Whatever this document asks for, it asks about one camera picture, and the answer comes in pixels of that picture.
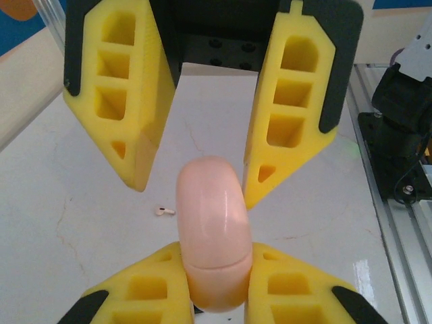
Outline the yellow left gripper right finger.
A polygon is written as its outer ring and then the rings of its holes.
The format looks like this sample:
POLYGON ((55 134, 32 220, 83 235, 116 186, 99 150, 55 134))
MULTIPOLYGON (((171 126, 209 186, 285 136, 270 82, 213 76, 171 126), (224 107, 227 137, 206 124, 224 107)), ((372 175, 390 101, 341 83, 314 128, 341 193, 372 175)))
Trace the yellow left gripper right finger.
POLYGON ((388 324, 349 283, 253 244, 245 324, 388 324))

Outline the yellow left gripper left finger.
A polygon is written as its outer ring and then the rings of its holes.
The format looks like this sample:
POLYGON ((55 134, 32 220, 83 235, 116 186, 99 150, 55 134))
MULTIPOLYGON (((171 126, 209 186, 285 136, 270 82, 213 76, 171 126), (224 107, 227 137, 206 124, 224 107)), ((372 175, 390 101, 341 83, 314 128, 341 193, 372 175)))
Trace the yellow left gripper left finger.
POLYGON ((193 324, 180 244, 168 244, 88 289, 59 324, 193 324))

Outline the pink earbud charging case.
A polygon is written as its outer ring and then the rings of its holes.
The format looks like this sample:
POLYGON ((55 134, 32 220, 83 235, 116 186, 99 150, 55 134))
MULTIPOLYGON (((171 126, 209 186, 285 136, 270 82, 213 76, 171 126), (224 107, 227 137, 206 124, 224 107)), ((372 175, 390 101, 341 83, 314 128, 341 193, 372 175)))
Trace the pink earbud charging case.
POLYGON ((216 156, 188 162, 176 182, 176 211, 192 302, 212 313, 239 307, 248 295, 252 235, 233 167, 216 156))

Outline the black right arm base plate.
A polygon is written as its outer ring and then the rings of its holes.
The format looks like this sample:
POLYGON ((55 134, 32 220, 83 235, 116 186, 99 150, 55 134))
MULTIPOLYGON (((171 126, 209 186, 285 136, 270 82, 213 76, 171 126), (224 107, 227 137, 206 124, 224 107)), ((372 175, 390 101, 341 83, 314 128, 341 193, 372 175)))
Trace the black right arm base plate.
POLYGON ((375 113, 360 113, 358 124, 381 198, 409 205, 432 200, 432 184, 417 157, 422 137, 395 130, 375 113))

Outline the aluminium table edge rail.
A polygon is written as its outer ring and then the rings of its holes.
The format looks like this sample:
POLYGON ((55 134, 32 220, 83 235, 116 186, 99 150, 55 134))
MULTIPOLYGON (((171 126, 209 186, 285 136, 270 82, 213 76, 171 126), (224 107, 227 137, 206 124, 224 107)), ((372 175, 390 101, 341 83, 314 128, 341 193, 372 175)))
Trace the aluminium table edge rail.
POLYGON ((405 324, 432 324, 432 200, 405 207, 379 194, 369 148, 358 122, 374 113, 371 98, 385 65, 356 64, 346 100, 373 197, 379 227, 405 324))

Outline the aluminium frame post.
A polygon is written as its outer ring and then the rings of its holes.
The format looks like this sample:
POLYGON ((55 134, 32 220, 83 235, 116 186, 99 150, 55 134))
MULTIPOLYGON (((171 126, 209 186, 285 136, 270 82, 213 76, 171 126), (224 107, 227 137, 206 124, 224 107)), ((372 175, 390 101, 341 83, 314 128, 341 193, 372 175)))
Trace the aluminium frame post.
POLYGON ((62 55, 65 53, 65 11, 60 0, 32 0, 62 55))

